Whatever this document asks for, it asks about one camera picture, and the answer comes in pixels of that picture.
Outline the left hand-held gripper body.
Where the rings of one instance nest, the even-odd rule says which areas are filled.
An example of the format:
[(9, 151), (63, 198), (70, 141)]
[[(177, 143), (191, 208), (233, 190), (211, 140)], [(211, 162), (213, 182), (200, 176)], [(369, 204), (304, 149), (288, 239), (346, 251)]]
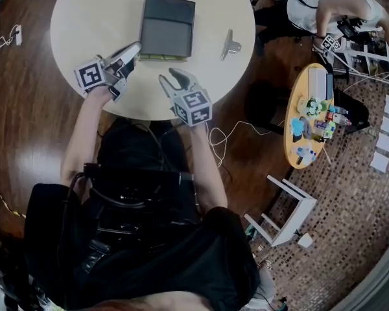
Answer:
[(120, 72), (121, 67), (124, 67), (122, 62), (109, 64), (107, 59), (96, 56), (75, 69), (79, 88), (89, 93), (97, 86), (107, 86), (113, 101), (117, 102), (128, 89), (127, 79)]

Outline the dark grey drawer box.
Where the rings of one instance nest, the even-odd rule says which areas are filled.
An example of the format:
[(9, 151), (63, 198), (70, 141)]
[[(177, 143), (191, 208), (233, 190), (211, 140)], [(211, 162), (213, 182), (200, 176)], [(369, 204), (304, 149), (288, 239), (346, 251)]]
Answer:
[(196, 3), (145, 0), (139, 42), (144, 60), (185, 61), (192, 55)]

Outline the silver metal clip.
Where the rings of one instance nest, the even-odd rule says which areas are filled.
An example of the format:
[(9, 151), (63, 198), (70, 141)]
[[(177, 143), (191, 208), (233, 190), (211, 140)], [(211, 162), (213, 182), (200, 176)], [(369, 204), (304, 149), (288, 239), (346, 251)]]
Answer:
[(228, 54), (237, 54), (241, 51), (242, 45), (233, 40), (233, 30), (229, 29), (224, 41), (220, 60), (224, 61)]

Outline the person's left forearm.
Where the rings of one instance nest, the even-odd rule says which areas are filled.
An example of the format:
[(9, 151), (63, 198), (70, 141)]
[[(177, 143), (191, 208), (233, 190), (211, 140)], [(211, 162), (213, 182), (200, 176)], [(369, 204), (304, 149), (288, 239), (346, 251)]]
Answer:
[(91, 163), (104, 105), (113, 98), (107, 86), (93, 88), (80, 108), (60, 169), (60, 183), (70, 186), (73, 178)]

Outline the person's right forearm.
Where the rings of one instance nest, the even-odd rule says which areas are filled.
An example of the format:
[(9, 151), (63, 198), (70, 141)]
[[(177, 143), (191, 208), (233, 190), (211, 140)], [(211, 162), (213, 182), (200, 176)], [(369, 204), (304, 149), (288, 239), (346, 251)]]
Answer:
[(196, 197), (204, 214), (215, 207), (228, 207), (224, 184), (207, 139), (206, 125), (189, 131), (192, 145)]

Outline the black stool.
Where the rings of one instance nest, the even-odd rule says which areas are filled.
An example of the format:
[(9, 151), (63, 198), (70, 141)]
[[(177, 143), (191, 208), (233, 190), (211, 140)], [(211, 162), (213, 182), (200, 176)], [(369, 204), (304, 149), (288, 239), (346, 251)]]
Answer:
[(290, 90), (276, 87), (266, 80), (254, 82), (245, 97), (244, 115), (254, 127), (264, 128), (270, 132), (283, 135), (284, 128), (272, 124), (279, 108), (286, 108)]

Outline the black chest-mounted rig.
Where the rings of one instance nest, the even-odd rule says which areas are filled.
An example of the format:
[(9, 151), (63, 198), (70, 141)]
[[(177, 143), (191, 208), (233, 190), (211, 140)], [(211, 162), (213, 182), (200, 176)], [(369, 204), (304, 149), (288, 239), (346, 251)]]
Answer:
[(194, 177), (188, 172), (87, 163), (95, 238), (114, 250), (161, 248), (200, 223)]

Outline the blue cloth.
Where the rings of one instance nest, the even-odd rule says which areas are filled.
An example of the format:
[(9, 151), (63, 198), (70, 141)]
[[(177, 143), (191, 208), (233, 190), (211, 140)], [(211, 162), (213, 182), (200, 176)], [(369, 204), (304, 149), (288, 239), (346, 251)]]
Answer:
[(294, 137), (301, 137), (303, 135), (305, 123), (300, 118), (292, 118), (290, 120), (290, 133)]

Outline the yellow oval side table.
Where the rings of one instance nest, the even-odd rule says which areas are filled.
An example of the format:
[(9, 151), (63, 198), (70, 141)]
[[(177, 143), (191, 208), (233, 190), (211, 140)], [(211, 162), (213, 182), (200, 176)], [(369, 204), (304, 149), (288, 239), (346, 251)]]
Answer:
[[(311, 118), (307, 116), (303, 116), (297, 111), (297, 105), (298, 105), (298, 100), (301, 96), (309, 98), (309, 77), (308, 77), (308, 70), (311, 67), (315, 68), (322, 68), (325, 69), (322, 65), (318, 63), (311, 63), (307, 67), (304, 67), (303, 70), (299, 73), (293, 87), (290, 93), (289, 97), (289, 102), (286, 110), (286, 115), (285, 115), (285, 125), (284, 125), (284, 133), (283, 133), (283, 144), (284, 144), (284, 151), (285, 155), (287, 158), (287, 161), (289, 164), (296, 169), (303, 169), (311, 165), (314, 161), (306, 161), (303, 160), (303, 163), (301, 165), (297, 165), (296, 161), (298, 159), (298, 155), (296, 154), (296, 149), (297, 147), (304, 147), (308, 146), (311, 147), (316, 153), (318, 158), (320, 154), (322, 154), (323, 150), (325, 150), (325, 142), (327, 139), (323, 138), (322, 134), (324, 130), (318, 129), (314, 127), (314, 121), (319, 120), (319, 121), (325, 121), (328, 122), (325, 118), (326, 113), (321, 112), (321, 114), (317, 118)], [(334, 99), (332, 98), (329, 101), (329, 106), (334, 104)], [(290, 133), (290, 120), (292, 118), (300, 118), (300, 117), (305, 117), (311, 122), (312, 126), (312, 139), (307, 140), (303, 137), (301, 140), (299, 140), (296, 143), (292, 142), (292, 134)]]

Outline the grey cloth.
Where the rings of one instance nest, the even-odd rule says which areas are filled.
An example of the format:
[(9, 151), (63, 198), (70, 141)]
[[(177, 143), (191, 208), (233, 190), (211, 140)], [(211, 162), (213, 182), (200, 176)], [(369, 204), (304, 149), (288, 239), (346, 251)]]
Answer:
[(302, 131), (303, 137), (307, 140), (311, 140), (312, 139), (311, 122), (305, 117), (300, 117), (300, 121), (303, 123), (303, 131)]

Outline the clear bottle with blue label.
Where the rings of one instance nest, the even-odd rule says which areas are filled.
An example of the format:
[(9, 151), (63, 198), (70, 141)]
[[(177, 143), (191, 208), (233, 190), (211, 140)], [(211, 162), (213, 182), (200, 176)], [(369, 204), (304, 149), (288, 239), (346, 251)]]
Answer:
[(317, 156), (317, 153), (311, 147), (308, 147), (308, 146), (297, 147), (296, 154), (300, 158), (302, 158), (303, 160), (306, 160), (306, 161), (314, 161), (316, 159), (316, 156)]

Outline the white box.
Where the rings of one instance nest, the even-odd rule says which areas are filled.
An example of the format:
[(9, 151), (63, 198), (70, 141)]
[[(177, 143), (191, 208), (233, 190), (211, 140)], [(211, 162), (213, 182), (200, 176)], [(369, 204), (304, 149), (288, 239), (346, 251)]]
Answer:
[(311, 67), (308, 70), (309, 77), (309, 98), (318, 101), (327, 97), (327, 71), (322, 68)]

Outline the black bag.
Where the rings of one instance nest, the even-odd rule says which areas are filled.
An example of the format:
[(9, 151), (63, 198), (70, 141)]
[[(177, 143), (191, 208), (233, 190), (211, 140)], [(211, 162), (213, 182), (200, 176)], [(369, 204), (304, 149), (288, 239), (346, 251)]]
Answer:
[(336, 106), (344, 108), (348, 112), (346, 117), (351, 122), (351, 126), (345, 128), (346, 135), (370, 127), (369, 110), (361, 101), (339, 89), (334, 89), (334, 101)]

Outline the person's black clothed body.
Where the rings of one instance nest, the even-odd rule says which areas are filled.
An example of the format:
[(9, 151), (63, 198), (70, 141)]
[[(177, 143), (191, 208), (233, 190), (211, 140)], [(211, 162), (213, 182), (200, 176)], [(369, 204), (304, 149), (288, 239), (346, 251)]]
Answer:
[[(91, 164), (188, 172), (180, 136), (167, 123), (115, 121)], [(215, 207), (161, 248), (114, 250), (95, 238), (97, 205), (84, 169), (70, 186), (32, 189), (24, 243), (30, 275), (58, 306), (86, 311), (239, 311), (260, 283), (237, 214)]]

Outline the white rack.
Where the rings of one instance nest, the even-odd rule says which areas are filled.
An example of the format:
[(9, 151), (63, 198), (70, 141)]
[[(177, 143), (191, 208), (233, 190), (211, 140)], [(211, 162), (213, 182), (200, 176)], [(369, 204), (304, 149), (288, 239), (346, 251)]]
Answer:
[(376, 36), (369, 44), (340, 38), (339, 44), (340, 48), (327, 58), (336, 73), (379, 77), (389, 83), (389, 46), (383, 38)]

